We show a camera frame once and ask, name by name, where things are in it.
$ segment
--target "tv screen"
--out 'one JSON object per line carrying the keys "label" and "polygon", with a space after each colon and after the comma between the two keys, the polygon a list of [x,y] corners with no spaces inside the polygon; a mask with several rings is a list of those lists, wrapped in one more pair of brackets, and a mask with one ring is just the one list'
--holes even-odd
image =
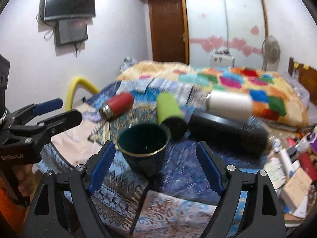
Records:
{"label": "tv screen", "polygon": [[95,0],[45,0],[44,20],[95,16]]}

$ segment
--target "silver bolt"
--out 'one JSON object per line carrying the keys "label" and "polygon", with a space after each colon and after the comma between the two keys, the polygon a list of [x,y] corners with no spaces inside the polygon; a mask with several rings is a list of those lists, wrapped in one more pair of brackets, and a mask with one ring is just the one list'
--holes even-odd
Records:
{"label": "silver bolt", "polygon": [[29,144],[32,142],[32,138],[27,138],[25,141],[24,141],[26,144]]}
{"label": "silver bolt", "polygon": [[236,167],[235,167],[234,165],[228,165],[228,166],[227,166],[227,169],[228,169],[229,171],[235,171],[235,170],[236,170]]}
{"label": "silver bolt", "polygon": [[53,170],[47,170],[44,174],[46,176],[50,176],[50,175],[52,175],[52,173],[53,173]]}
{"label": "silver bolt", "polygon": [[264,170],[260,170],[260,175],[262,175],[262,176],[266,176],[266,175],[267,175],[267,173],[266,173]]}
{"label": "silver bolt", "polygon": [[78,165],[78,166],[76,166],[76,170],[77,171],[82,171],[82,170],[84,170],[85,169],[85,165]]}

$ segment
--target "red thermos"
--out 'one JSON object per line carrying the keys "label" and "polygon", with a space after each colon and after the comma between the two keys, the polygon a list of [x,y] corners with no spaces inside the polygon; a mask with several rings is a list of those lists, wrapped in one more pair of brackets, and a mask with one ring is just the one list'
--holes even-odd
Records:
{"label": "red thermos", "polygon": [[127,112],[133,103],[133,95],[124,92],[106,101],[99,109],[99,113],[104,119],[110,120]]}
{"label": "red thermos", "polygon": [[317,170],[315,169],[313,162],[310,160],[307,152],[299,154],[298,158],[302,168],[312,178],[313,182],[317,181]]}

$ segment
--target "headboard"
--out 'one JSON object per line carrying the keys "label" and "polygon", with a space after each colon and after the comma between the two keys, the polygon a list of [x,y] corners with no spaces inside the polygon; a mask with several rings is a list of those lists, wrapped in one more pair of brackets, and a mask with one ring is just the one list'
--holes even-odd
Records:
{"label": "headboard", "polygon": [[305,89],[310,93],[310,101],[317,105],[317,70],[294,61],[294,58],[290,57],[288,73],[293,76],[298,74],[298,81]]}

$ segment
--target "yellow tube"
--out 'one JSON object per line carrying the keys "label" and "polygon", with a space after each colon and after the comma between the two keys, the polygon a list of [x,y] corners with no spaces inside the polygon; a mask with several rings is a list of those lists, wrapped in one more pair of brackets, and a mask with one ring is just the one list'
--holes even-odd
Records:
{"label": "yellow tube", "polygon": [[92,84],[90,81],[88,81],[84,77],[80,77],[80,76],[76,77],[70,84],[70,87],[68,90],[65,111],[69,111],[72,109],[74,95],[75,95],[74,92],[78,84],[85,86],[86,89],[88,89],[88,91],[90,91],[92,94],[97,94],[100,91],[99,89],[96,88],[94,84]]}

